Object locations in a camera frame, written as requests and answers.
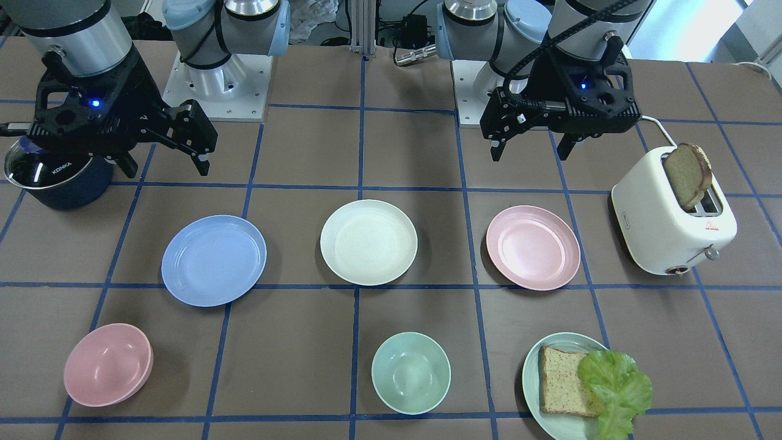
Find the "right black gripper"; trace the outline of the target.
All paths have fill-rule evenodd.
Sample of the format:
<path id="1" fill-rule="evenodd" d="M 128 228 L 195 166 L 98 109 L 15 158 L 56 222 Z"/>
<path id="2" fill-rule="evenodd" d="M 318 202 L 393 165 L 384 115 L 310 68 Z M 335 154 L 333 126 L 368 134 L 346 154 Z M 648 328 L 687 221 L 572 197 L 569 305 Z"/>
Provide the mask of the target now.
<path id="1" fill-rule="evenodd" d="M 37 86 L 34 121 L 27 137 L 51 153 L 100 156 L 128 178 L 139 165 L 130 151 L 140 142 L 159 142 L 192 160 L 199 175 L 210 171 L 217 130 L 197 101 L 165 104 L 135 45 L 103 73 L 76 77 L 62 48 L 42 57 L 46 72 Z"/>

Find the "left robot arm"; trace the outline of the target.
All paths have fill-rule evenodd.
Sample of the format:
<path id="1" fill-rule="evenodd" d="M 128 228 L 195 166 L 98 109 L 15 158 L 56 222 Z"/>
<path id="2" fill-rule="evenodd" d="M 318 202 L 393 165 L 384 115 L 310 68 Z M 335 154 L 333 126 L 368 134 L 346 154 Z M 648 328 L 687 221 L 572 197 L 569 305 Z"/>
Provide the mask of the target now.
<path id="1" fill-rule="evenodd" d="M 641 117 L 623 48 L 649 1 L 445 1 L 436 51 L 487 62 L 501 83 L 481 114 L 481 134 L 499 161 L 506 143 L 534 128 L 561 134 L 568 158 L 588 137 L 625 133 Z"/>

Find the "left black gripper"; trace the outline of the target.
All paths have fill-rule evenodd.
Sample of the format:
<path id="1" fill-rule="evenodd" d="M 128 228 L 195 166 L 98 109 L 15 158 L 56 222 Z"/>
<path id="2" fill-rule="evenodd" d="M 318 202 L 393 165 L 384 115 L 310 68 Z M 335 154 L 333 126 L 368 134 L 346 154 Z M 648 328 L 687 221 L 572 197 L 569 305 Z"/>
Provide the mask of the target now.
<path id="1" fill-rule="evenodd" d="M 506 142 L 533 128 L 562 134 L 557 145 L 560 161 L 587 137 L 625 133 L 642 115 L 634 94 L 633 75 L 623 56 L 624 42 L 609 37 L 597 59 L 579 59 L 560 50 L 550 37 L 546 50 L 533 62 L 521 96 L 542 102 L 534 109 L 503 87 L 495 87 L 480 118 L 484 139 L 491 142 L 491 158 L 498 162 Z"/>

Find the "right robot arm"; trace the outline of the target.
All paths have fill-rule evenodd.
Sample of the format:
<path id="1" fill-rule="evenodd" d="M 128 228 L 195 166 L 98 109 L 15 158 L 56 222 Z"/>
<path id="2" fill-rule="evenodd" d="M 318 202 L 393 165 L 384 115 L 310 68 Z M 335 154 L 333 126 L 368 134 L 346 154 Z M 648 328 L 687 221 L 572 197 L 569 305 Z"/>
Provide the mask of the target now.
<path id="1" fill-rule="evenodd" d="M 2 135 L 27 136 L 48 153 L 104 158 L 129 178 L 137 173 L 130 152 L 146 142 L 181 151 L 207 175 L 217 131 L 202 103 L 237 94 L 246 80 L 240 56 L 279 56 L 290 41 L 288 1 L 165 1 L 165 26 L 194 93 L 172 106 L 111 2 L 3 1 L 2 8 L 46 68 L 32 122 L 6 123 Z"/>

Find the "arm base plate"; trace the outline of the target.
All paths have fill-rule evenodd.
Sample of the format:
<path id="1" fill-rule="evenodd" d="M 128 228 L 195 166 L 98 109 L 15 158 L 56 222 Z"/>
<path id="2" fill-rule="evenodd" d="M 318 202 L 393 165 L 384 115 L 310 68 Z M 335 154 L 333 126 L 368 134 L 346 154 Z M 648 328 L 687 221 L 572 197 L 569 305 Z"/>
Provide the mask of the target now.
<path id="1" fill-rule="evenodd" d="M 199 70 L 176 59 L 162 97 L 170 106 L 192 98 L 212 122 L 262 123 L 275 60 L 233 54 L 220 67 Z"/>
<path id="2" fill-rule="evenodd" d="M 479 129 L 492 90 L 502 86 L 505 79 L 485 61 L 455 59 L 451 62 L 451 72 L 459 127 Z"/>

